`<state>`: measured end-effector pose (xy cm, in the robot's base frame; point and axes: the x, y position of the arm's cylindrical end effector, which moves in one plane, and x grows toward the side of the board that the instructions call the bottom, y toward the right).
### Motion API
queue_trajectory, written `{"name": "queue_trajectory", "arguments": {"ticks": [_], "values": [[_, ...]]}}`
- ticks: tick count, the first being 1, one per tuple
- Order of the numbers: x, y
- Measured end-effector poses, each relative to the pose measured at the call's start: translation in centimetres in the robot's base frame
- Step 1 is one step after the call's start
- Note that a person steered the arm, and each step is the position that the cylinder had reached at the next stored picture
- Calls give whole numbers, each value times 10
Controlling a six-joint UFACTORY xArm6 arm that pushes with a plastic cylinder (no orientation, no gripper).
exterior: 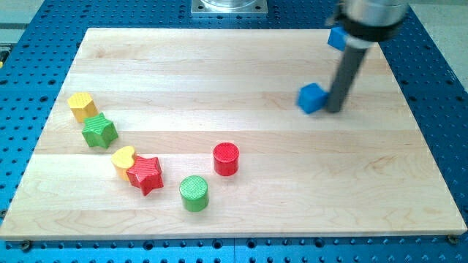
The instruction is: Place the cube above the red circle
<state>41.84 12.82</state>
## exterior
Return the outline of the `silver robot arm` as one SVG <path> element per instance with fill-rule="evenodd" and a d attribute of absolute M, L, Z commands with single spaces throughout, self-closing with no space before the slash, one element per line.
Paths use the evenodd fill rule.
<path fill-rule="evenodd" d="M 340 0 L 326 23 L 343 27 L 347 46 L 366 49 L 395 37 L 408 9 L 406 0 Z"/>

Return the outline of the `blue block on arm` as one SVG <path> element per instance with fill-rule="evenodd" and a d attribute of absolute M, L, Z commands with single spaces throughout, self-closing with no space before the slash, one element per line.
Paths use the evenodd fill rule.
<path fill-rule="evenodd" d="M 344 30 L 343 27 L 333 27 L 328 35 L 327 43 L 328 45 L 336 48 L 337 50 L 344 51 L 346 47 L 346 38 L 347 32 Z"/>

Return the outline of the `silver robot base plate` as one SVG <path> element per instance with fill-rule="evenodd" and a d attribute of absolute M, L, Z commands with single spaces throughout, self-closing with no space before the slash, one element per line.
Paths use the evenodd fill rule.
<path fill-rule="evenodd" d="M 193 15 L 268 13 L 267 0 L 191 0 Z"/>

